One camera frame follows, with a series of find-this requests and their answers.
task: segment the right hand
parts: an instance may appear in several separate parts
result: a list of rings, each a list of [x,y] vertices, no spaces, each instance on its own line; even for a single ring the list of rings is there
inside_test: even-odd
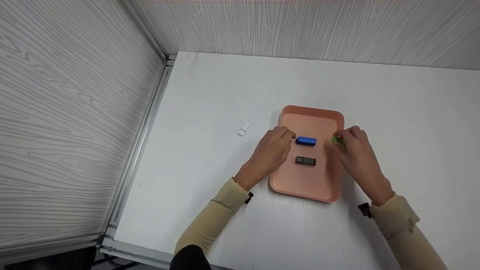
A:
[[[233,179],[245,190],[250,190],[286,160],[291,140],[297,135],[287,127],[276,126],[265,133],[252,157],[240,168]]]
[[[394,195],[390,181],[385,178],[367,133],[358,126],[334,133],[345,139],[345,145],[335,142],[340,151],[340,161],[348,174],[357,182],[372,204],[380,206]]]

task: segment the wood grain wall panel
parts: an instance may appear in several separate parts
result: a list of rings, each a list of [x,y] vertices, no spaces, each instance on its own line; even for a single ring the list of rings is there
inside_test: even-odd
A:
[[[134,0],[170,53],[480,69],[478,0]]]
[[[0,5],[0,247],[97,233],[163,64],[116,0]]]

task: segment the arm sleeve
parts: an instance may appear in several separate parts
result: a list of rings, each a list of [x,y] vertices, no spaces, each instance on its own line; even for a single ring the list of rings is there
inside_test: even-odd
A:
[[[180,236],[174,254],[188,245],[197,245],[206,254],[233,215],[249,198],[248,193],[230,178]]]
[[[403,196],[395,194],[380,207],[372,205],[370,211],[402,270],[447,269],[416,226],[420,219]]]

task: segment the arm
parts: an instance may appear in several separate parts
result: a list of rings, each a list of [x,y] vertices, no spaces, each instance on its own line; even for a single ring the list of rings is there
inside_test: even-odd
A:
[[[206,254],[228,221],[248,199],[249,190],[285,162],[290,152],[291,139],[295,137],[295,133],[286,127],[275,127],[267,131],[252,157],[235,177],[222,186],[215,198],[183,232],[174,254],[189,245],[200,247]]]
[[[345,170],[372,200],[370,211],[402,270],[445,270],[446,266],[416,223],[420,221],[404,197],[396,195],[380,170],[367,134],[357,126],[334,134]]]

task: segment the table surface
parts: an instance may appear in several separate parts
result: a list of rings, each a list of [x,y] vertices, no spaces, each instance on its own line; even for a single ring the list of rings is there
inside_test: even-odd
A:
[[[180,52],[115,240],[172,253],[282,108],[337,110],[365,129],[382,170],[451,269],[480,264],[480,71]],[[245,120],[245,136],[237,135]],[[368,201],[343,177],[334,203],[255,186],[214,244],[236,270],[396,269]]]

